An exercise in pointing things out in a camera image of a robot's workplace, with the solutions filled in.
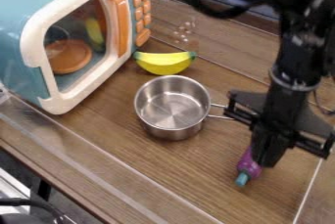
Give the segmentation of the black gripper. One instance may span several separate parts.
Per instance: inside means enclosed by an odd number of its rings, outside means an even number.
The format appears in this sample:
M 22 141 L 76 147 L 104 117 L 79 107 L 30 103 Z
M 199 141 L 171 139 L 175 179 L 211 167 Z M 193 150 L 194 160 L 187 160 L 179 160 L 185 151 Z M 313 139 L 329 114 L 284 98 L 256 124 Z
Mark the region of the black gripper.
M 269 90 L 266 94 L 231 90 L 223 114 L 250 129 L 250 154 L 262 167 L 273 167 L 288 149 L 328 158 L 335 131 L 317 117 L 302 92 Z

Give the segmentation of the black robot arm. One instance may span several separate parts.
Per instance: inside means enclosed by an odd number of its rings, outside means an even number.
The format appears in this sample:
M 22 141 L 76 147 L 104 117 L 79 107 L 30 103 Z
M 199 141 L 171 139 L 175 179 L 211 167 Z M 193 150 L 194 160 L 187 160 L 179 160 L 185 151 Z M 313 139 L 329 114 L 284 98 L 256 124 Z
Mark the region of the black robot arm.
M 335 76 L 335 0 L 227 0 L 226 10 L 185 1 L 217 19 L 230 19 L 256 5 L 277 12 L 280 49 L 268 92 L 231 91 L 225 114 L 250 126 L 250 157 L 260 166 L 274 166 L 293 147 L 328 157 L 333 131 L 312 116 L 306 99 L 320 79 Z

